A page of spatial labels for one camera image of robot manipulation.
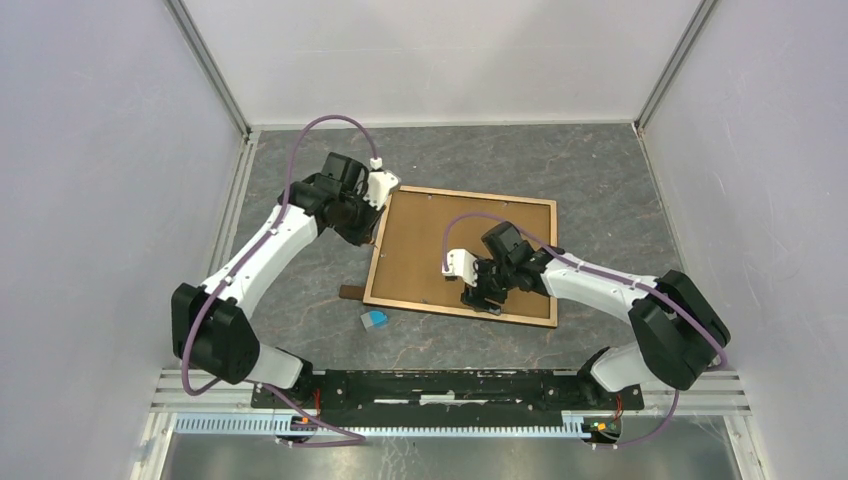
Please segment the black picture frame with photo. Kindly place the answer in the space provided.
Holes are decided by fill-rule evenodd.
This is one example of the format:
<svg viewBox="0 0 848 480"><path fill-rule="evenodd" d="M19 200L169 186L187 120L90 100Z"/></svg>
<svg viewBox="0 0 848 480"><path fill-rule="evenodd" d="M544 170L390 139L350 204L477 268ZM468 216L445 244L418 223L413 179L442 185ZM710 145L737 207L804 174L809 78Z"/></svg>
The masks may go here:
<svg viewBox="0 0 848 480"><path fill-rule="evenodd" d="M363 302L375 307L554 328L557 301L513 289L497 315L460 300L491 253L482 237L503 221L526 230L532 247L554 245L557 203L550 199L405 186L394 192L375 234Z"/></svg>

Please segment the small brown wooden block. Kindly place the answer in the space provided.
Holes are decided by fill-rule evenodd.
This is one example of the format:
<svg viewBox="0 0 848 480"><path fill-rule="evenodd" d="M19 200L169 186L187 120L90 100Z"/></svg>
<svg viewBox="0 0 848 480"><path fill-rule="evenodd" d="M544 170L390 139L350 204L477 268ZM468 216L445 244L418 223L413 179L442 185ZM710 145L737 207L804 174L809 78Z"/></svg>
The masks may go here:
<svg viewBox="0 0 848 480"><path fill-rule="evenodd" d="M341 285L338 297L346 300L362 301L365 296L365 287L356 285Z"/></svg>

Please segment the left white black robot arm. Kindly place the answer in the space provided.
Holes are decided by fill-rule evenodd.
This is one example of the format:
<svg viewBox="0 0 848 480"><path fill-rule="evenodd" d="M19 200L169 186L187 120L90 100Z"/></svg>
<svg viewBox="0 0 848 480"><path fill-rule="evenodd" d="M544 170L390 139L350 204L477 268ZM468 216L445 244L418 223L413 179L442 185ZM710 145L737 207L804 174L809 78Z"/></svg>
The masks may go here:
<svg viewBox="0 0 848 480"><path fill-rule="evenodd" d="M174 355L218 381L275 386L290 407L306 405L314 381L307 361L257 338L250 319L285 267L327 230L347 243L371 242L399 177L378 159L363 164L331 153L320 172L286 187L268 219L223 267L171 297Z"/></svg>

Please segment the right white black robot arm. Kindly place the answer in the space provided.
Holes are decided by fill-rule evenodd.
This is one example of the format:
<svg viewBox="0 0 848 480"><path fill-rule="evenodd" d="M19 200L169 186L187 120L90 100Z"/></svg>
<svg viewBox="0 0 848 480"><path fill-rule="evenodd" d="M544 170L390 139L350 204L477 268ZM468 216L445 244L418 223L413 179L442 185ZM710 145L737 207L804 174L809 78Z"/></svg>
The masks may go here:
<svg viewBox="0 0 848 480"><path fill-rule="evenodd" d="M485 255L442 248L441 271L464 283L461 301L499 315L514 290L589 306L628 325L633 342L605 347L581 367L580 400L602 408L631 385L692 387L728 364L731 334L692 279L671 269L639 275L596 265L503 221L481 238Z"/></svg>

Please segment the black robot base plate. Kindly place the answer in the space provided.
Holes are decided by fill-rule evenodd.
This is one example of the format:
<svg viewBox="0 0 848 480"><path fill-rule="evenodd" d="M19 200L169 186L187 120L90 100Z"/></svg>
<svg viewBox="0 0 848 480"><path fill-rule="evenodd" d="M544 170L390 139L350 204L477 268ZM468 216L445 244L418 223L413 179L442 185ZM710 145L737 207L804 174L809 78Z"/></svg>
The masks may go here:
<svg viewBox="0 0 848 480"><path fill-rule="evenodd" d="M325 370L287 390L338 427L558 426L564 412L639 411L636 385L609 393L572 370Z"/></svg>

